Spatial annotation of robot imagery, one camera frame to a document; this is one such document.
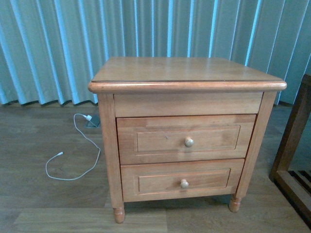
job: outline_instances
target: wooden chair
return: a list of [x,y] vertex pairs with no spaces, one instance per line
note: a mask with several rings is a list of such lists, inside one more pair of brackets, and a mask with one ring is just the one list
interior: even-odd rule
[[270,173],[297,212],[311,227],[311,172],[288,171],[311,112],[311,76],[305,74]]

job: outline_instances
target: bottom drawer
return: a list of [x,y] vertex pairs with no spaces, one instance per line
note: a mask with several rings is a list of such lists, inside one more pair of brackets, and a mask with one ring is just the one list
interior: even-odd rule
[[244,159],[121,166],[123,200],[235,193]]

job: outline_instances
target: wooden drawer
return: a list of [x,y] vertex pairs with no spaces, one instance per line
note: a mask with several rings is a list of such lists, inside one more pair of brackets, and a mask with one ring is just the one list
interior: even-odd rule
[[[231,194],[244,159],[121,166],[124,201],[161,200]],[[182,188],[186,180],[189,186]]]
[[255,115],[118,118],[120,163],[244,158],[254,121]]

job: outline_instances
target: top drawer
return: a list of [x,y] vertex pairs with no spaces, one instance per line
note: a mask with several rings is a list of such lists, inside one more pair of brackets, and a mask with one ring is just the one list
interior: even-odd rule
[[118,118],[120,163],[244,158],[255,116]]
[[262,92],[118,94],[116,117],[257,114]]

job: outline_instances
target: turned wooden leg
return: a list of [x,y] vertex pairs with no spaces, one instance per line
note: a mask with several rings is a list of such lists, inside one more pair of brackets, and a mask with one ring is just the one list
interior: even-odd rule
[[113,208],[113,212],[115,214],[115,221],[117,223],[123,223],[125,213],[124,213],[124,207],[121,208]]
[[230,204],[229,204],[229,210],[231,212],[236,213],[240,208],[241,200],[242,200],[242,198],[236,198],[234,195],[232,195],[232,198],[231,198]]

